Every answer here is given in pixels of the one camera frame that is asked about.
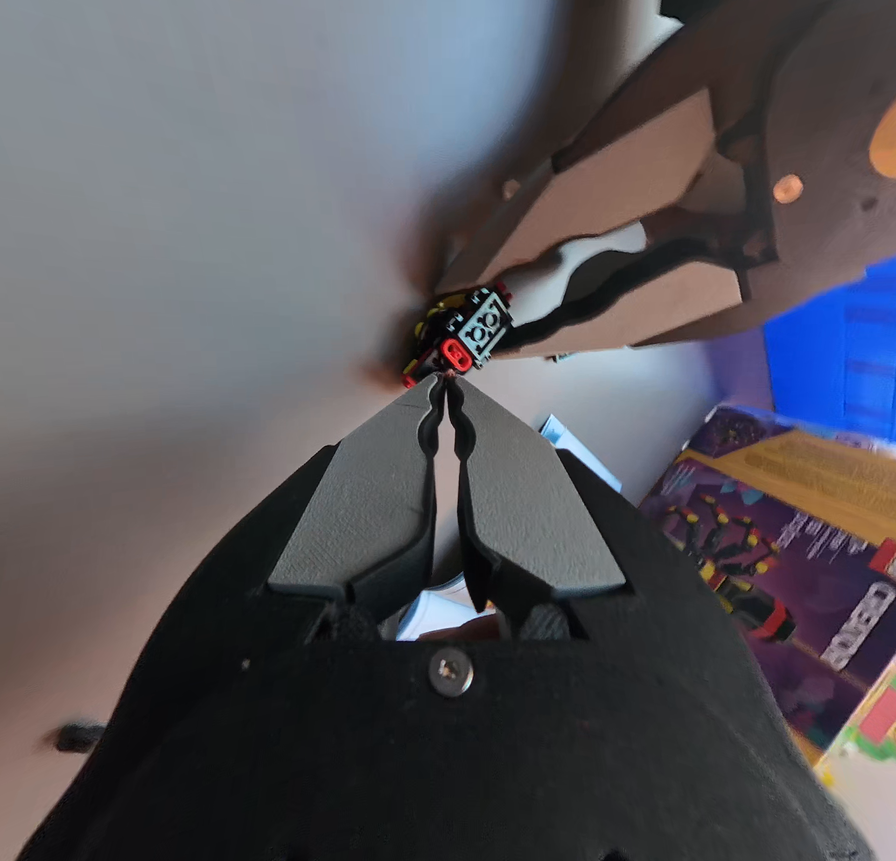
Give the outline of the lego instruction booklet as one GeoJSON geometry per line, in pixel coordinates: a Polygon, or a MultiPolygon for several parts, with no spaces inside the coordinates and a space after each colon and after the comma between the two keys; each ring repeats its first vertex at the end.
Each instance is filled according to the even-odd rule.
{"type": "MultiPolygon", "coordinates": [[[[622,482],[555,415],[547,417],[539,433],[555,450],[570,452],[604,483],[617,493],[622,492],[622,482]]],[[[496,610],[494,604],[489,602],[485,611],[478,612],[469,596],[464,575],[457,574],[419,595],[402,614],[396,639],[415,642],[425,634],[454,630],[476,619],[491,616],[496,610]]]]}

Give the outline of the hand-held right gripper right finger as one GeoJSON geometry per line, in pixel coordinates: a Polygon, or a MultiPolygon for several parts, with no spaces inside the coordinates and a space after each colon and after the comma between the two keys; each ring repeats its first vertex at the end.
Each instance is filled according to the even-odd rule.
{"type": "Polygon", "coordinates": [[[492,603],[520,630],[536,607],[625,586],[552,444],[467,380],[448,382],[448,411],[464,575],[477,609],[492,603]]]}

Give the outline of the purple and yellow lego box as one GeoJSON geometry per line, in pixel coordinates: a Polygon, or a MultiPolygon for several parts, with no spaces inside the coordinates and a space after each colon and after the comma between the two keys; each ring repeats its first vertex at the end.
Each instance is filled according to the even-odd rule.
{"type": "Polygon", "coordinates": [[[695,564],[813,762],[894,761],[894,441],[717,406],[641,511],[695,564]]]}

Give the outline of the blue plastic bin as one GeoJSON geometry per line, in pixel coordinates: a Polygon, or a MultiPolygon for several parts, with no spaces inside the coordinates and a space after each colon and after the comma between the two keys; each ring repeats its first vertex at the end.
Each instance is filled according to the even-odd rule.
{"type": "Polygon", "coordinates": [[[779,415],[895,437],[895,259],[763,328],[779,415]]]}

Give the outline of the small black lego piece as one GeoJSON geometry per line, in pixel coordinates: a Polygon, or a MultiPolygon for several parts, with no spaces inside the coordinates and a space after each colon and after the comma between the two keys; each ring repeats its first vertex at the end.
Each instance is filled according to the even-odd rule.
{"type": "Polygon", "coordinates": [[[70,721],[48,732],[43,743],[60,754],[88,755],[105,731],[105,722],[70,721]]]}

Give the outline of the printed instruction sheet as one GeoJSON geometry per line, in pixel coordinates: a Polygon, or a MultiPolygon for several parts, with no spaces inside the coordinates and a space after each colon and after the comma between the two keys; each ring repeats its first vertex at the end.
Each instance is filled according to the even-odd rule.
{"type": "Polygon", "coordinates": [[[895,858],[895,662],[883,670],[815,766],[880,860],[895,858]]]}

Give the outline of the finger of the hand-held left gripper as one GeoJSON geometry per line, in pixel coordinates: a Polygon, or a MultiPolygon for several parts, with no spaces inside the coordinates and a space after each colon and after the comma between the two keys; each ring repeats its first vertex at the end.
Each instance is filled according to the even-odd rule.
{"type": "Polygon", "coordinates": [[[571,168],[545,162],[469,241],[437,283],[454,295],[502,280],[511,308],[557,308],[588,253],[642,252],[643,218],[680,200],[715,139],[697,91],[571,168]]]}
{"type": "Polygon", "coordinates": [[[554,357],[635,347],[738,307],[743,278],[697,242],[607,250],[578,263],[557,304],[514,326],[514,354],[554,357]]]}

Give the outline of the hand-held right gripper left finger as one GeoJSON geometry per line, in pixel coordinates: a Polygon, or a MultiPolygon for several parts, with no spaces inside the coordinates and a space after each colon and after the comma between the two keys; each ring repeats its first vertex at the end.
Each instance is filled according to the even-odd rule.
{"type": "Polygon", "coordinates": [[[444,379],[428,376],[338,444],[268,578],[271,590],[394,614],[433,567],[444,379]]]}

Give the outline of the black red lego model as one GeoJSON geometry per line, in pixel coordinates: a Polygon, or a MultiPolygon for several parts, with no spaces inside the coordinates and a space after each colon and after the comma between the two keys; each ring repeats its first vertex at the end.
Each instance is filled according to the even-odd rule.
{"type": "Polygon", "coordinates": [[[482,368],[511,326],[512,294],[505,284],[477,286],[437,300],[417,323],[401,381],[413,388],[431,374],[482,368]]]}

